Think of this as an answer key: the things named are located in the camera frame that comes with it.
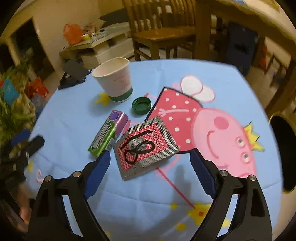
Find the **green cup band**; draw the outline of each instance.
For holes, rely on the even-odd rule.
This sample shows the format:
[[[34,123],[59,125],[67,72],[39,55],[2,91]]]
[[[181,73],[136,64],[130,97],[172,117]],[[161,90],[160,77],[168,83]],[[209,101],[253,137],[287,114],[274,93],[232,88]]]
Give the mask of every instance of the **green cup band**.
[[[113,101],[113,102],[124,102],[125,100],[127,100],[131,94],[133,93],[133,87],[130,88],[130,90],[126,93],[124,93],[123,95],[120,95],[120,96],[116,96],[116,97],[111,97],[110,96],[110,99]]]

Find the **paper cup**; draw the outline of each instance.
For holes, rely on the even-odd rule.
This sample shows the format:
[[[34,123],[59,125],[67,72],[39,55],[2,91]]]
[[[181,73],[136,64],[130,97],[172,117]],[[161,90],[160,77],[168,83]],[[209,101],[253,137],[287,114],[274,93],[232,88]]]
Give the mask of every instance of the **paper cup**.
[[[126,58],[113,58],[99,65],[92,72],[92,76],[114,102],[124,102],[133,93],[129,64],[130,61]]]

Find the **red polka dot dress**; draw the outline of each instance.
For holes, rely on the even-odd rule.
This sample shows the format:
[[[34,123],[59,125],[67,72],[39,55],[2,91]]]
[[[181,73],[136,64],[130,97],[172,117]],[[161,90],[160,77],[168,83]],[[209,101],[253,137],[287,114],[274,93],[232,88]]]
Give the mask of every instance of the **red polka dot dress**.
[[[174,140],[179,151],[189,151],[194,148],[192,140],[192,121],[202,106],[197,100],[170,88],[164,88],[150,116],[159,116]]]

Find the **pig eye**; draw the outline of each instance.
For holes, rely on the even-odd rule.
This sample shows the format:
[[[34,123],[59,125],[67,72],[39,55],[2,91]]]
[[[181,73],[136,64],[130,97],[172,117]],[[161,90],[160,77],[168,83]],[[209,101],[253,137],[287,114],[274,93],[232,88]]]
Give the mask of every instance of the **pig eye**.
[[[244,147],[245,146],[245,143],[244,143],[244,140],[240,137],[237,138],[236,140],[236,143],[239,147]]]
[[[249,164],[250,163],[250,157],[249,157],[249,155],[247,153],[243,153],[242,154],[242,161],[245,164]]]

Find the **peppa pig print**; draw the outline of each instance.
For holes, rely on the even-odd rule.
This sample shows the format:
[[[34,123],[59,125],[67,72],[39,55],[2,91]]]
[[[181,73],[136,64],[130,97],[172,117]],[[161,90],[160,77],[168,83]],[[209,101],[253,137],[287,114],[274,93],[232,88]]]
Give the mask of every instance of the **peppa pig print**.
[[[252,123],[242,127],[230,114],[203,108],[215,94],[195,76],[181,80],[181,91],[164,87],[147,119],[160,116],[179,146],[179,153],[197,148],[219,169],[236,177],[257,174],[253,151],[264,151]]]

